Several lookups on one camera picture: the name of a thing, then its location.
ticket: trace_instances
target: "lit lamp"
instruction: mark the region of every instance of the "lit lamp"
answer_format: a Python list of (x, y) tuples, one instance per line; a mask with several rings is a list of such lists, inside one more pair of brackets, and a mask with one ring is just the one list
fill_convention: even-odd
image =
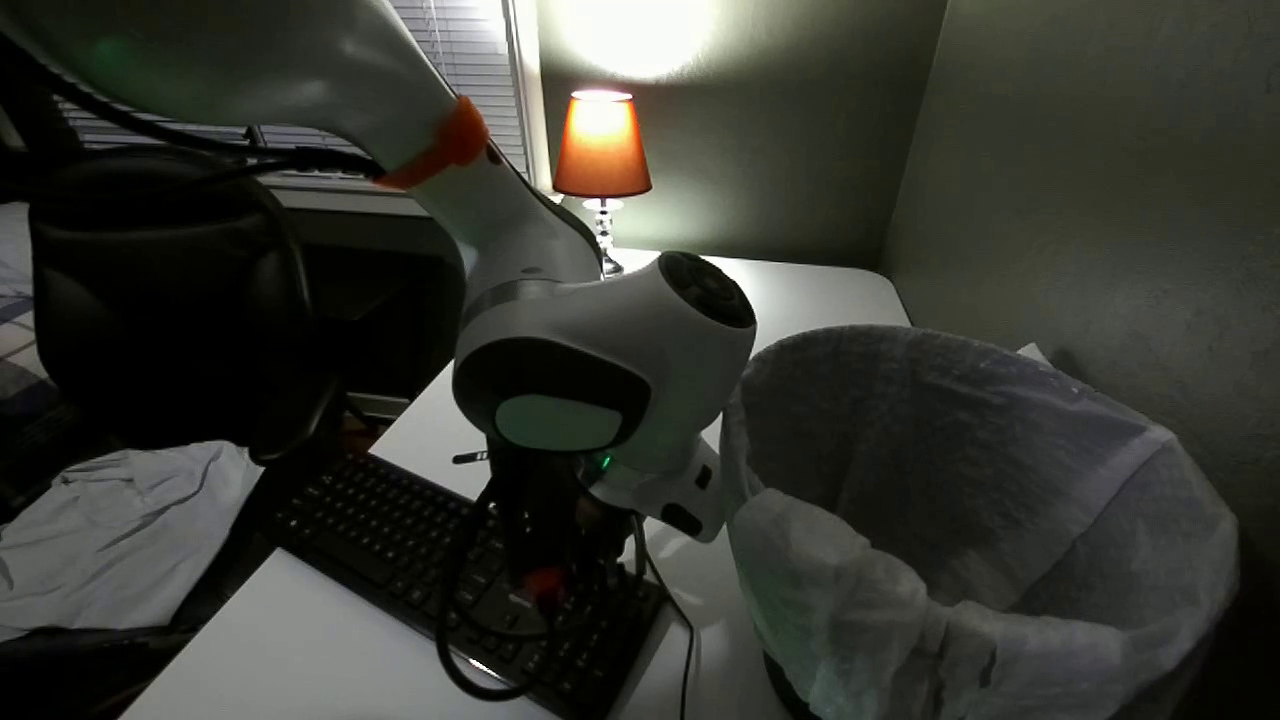
[(570, 93), (553, 183), (555, 193), (583, 195), (597, 207), (597, 241), (607, 255), (607, 202), (639, 195), (652, 190), (630, 93)]

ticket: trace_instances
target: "black cable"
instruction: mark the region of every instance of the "black cable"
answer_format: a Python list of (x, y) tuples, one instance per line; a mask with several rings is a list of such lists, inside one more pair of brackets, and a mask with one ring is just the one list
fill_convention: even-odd
[(446, 614), (462, 618), (453, 601), (456, 601), (456, 588), (461, 588), (461, 577), (462, 577), (462, 562), (466, 562), (466, 547), (476, 546), (484, 519), (488, 519), (488, 503), (493, 503), (493, 479), (484, 483), (479, 501), (472, 503), (472, 511), (462, 518), (462, 529), (456, 534), (453, 547), (446, 547), (446, 562), (443, 562), (443, 598), (435, 604), (435, 656), (443, 666), (443, 676), (476, 698), (476, 699), (488, 699), (488, 706), (502, 706), (502, 699), (514, 699), (523, 698), (533, 686), (510, 686), (510, 688), (488, 688), (488, 686), (476, 686), (453, 656), (453, 643), (446, 643)]
[(24, 68), (33, 75), (41, 75), (56, 96), (81, 103), (84, 112), (110, 120), (129, 132), (140, 136), (154, 136), (162, 144), (187, 144), (187, 148), (204, 148), (204, 151), (220, 151), (220, 157), (258, 157), (258, 161), (279, 161), (279, 170), (327, 170), (327, 173), (350, 173), (350, 176), (383, 176), (383, 170), (369, 157), (350, 157), (350, 151), (337, 151), (337, 148), (250, 148), (250, 144), (224, 144), (224, 141), (208, 141), (208, 136), (192, 136), (166, 125), (150, 125), (136, 112), (122, 112), (93, 93), (84, 93), (81, 83), (63, 81), (59, 71), (43, 68), (36, 56), (16, 53), (24, 59)]
[(694, 625), (690, 618), (680, 609), (677, 591), (668, 588), (662, 571), (654, 569), (652, 551), (646, 551), (646, 539), (642, 539), (642, 519), (634, 518), (634, 562), (642, 562), (642, 569), (652, 571), (652, 580), (662, 588), (677, 622), (685, 625), (685, 671), (680, 671), (680, 720), (689, 720), (689, 688), (690, 688), (690, 671), (699, 666), (694, 656)]
[[(456, 564), (456, 577), (443, 577), (443, 580), (453, 580), (453, 583), (443, 583), (443, 598), (446, 598), (446, 601), (456, 601), (461, 569), (462, 569), (462, 558), (466, 558), (466, 547), (476, 546), (476, 537), (472, 537), (466, 546), (456, 546), (456, 547), (462, 547), (462, 551), (461, 551), (461, 558), (446, 558), (446, 564), (443, 564), (443, 569)], [(553, 622), (553, 618), (543, 618), (543, 625), (548, 625), (543, 632), (502, 632), (502, 630), (479, 625), (462, 604), (453, 604), (453, 614), (456, 614), (462, 625), (472, 625), (476, 632), (494, 636), (494, 641), (536, 643), (536, 641), (553, 641), (553, 636), (555, 636), (555, 622)]]
[(7, 183), (0, 179), (0, 193), (7, 193), (13, 202), (27, 202), (27, 205), (117, 205), (117, 202), (181, 202), (187, 193), (204, 193), (204, 190), (217, 190), (217, 183), (230, 183), (230, 179), (244, 179), (244, 176), (263, 176), (263, 173), (279, 173), (287, 163), (279, 161), (258, 161), (258, 163), (235, 163), (235, 170), (224, 170), (224, 173), (208, 173), (201, 179), (184, 179), (184, 183), (162, 183), (162, 190), (122, 190), (122, 193), (59, 193), (59, 190), (41, 190), (41, 179), (20, 179), (20, 183)]

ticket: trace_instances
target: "lampshade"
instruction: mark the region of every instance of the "lampshade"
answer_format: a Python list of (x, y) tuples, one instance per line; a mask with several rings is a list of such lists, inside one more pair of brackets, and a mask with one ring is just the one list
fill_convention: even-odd
[(570, 93), (553, 183), (568, 195), (639, 195), (652, 190), (630, 93)]

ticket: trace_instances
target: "white trash bag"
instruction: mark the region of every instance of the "white trash bag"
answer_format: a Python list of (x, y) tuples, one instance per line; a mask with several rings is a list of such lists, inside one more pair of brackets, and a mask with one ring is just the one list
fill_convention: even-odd
[(827, 330), (724, 413), (764, 651), (836, 718), (1113, 718), (1234, 591), (1234, 519), (1180, 442), (986, 344)]

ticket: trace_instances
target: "desk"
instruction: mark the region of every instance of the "desk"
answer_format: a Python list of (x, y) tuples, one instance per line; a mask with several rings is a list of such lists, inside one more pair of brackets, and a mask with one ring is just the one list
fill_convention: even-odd
[[(882, 277), (821, 263), (717, 261), (756, 304), (756, 354), (779, 336), (824, 324), (908, 324)], [(453, 463), (453, 451), (484, 442), (453, 407), (446, 374), (407, 403), (375, 442), (375, 457), (435, 483), (479, 494), (484, 468)], [(652, 526), (646, 547), (689, 609), (699, 643), (690, 720), (784, 718), (764, 680), (759, 643), (737, 591), (728, 539), (694, 546)], [(685, 630), (658, 622), (616, 718), (654, 720), (680, 714)], [(129, 720), (533, 720), (529, 699), (476, 706), (435, 666), (435, 647), (375, 614), (369, 601), (311, 571), (287, 551), (266, 564), (194, 632), (194, 641), (122, 714)]]

